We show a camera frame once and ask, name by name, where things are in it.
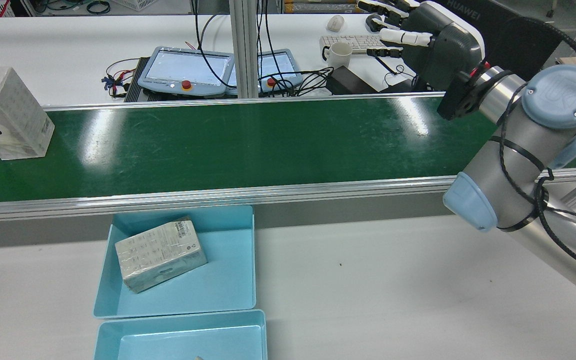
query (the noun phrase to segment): white mug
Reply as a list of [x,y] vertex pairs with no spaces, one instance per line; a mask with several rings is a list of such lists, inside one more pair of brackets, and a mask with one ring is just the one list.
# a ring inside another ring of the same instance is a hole
[[348,68],[350,64],[350,55],[353,54],[353,47],[349,43],[336,42],[330,46],[326,45],[321,50],[321,57],[332,66],[332,68],[340,68],[345,66]]

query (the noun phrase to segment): white desk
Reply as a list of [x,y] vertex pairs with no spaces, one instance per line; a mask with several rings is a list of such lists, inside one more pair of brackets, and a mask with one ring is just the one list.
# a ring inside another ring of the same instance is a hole
[[[339,34],[367,34],[365,14],[346,14]],[[292,51],[302,70],[321,69],[319,38],[328,14],[269,15],[275,49]],[[201,16],[199,29],[208,16]],[[262,28],[263,50],[270,50]],[[230,16],[215,18],[205,33],[204,49],[232,52]],[[70,106],[121,102],[104,91],[106,67],[121,59],[149,57],[157,46],[196,45],[195,21],[178,16],[78,16],[0,18],[0,66],[12,66],[42,105]],[[391,68],[402,64],[387,59]],[[386,88],[386,69],[366,55],[353,55],[350,70],[378,91]],[[388,76],[388,82],[403,80]]]
[[[79,220],[41,232],[73,240],[98,221]],[[269,360],[576,359],[576,288],[502,232],[450,215],[261,228],[255,239]],[[104,251],[0,248],[0,360],[92,358]]]

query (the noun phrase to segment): blue tray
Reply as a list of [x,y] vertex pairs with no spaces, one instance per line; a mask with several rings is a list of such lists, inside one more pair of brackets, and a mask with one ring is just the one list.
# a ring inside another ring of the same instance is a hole
[[95,360],[267,360],[262,310],[140,317],[99,326]]
[[[115,243],[190,216],[208,264],[135,294],[124,284]],[[114,215],[93,315],[99,319],[247,310],[257,303],[251,206]]]

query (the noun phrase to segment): keyboard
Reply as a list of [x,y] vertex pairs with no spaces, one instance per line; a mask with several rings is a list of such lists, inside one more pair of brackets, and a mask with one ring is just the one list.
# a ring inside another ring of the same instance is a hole
[[386,45],[379,35],[326,35],[319,38],[319,49],[334,43],[347,43],[352,46],[352,54],[366,54],[366,49],[384,48]]

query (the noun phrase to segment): cardboard box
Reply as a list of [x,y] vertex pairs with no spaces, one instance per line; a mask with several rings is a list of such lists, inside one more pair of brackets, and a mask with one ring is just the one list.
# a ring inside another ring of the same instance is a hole
[[55,125],[11,67],[0,67],[0,159],[46,155]]
[[208,262],[188,217],[118,241],[114,248],[123,282],[135,293]]

